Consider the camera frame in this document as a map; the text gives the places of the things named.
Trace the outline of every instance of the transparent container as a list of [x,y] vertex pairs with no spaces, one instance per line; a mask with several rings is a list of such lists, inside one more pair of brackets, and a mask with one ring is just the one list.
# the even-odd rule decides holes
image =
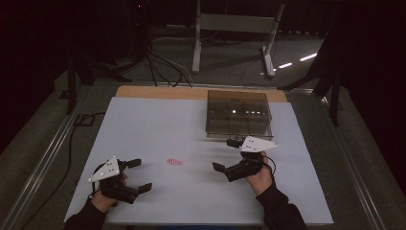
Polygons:
[[241,140],[250,135],[271,140],[271,120],[264,93],[208,92],[206,133],[209,138]]

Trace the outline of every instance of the red mark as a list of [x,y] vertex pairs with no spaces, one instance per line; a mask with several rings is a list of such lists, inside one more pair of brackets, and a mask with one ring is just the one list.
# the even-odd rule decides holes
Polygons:
[[170,165],[183,165],[183,161],[174,158],[168,159],[167,163]]

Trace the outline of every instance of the hand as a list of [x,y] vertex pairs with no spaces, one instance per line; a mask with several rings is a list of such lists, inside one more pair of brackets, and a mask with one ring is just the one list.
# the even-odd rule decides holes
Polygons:
[[[123,183],[125,185],[125,180],[127,178],[128,176],[123,173]],[[103,213],[107,213],[108,209],[110,209],[110,207],[116,204],[118,201],[119,200],[117,199],[102,195],[102,191],[97,191],[95,194],[93,194],[92,200],[90,200],[90,202],[92,202],[92,204]]]
[[[264,156],[263,163],[268,164],[268,158],[265,157],[266,152],[262,151],[261,154]],[[245,177],[245,179],[251,185],[251,188],[257,196],[262,194],[273,183],[271,171],[267,166],[262,166],[257,174],[249,175]]]

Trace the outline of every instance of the black sleeve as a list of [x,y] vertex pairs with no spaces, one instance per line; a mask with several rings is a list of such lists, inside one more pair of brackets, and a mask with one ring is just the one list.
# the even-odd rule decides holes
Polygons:
[[77,214],[66,220],[64,230],[101,230],[106,213],[101,212],[87,199]]
[[270,230],[307,229],[298,208],[288,203],[287,196],[275,186],[258,195],[257,200],[264,208],[264,222]]

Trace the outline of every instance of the white paper sheet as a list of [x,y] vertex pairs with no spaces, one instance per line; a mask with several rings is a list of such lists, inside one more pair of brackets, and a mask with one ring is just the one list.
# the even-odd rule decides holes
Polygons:
[[[228,182],[212,162],[232,166],[238,149],[206,137],[204,101],[113,98],[66,214],[91,193],[87,179],[113,155],[141,166],[126,169],[127,186],[152,182],[134,204],[121,202],[107,222],[137,224],[262,224],[263,210],[244,179]],[[271,103],[271,128],[278,143],[267,152],[277,164],[278,188],[296,204],[307,224],[332,223],[330,211],[290,103]],[[168,159],[183,161],[171,165]]]

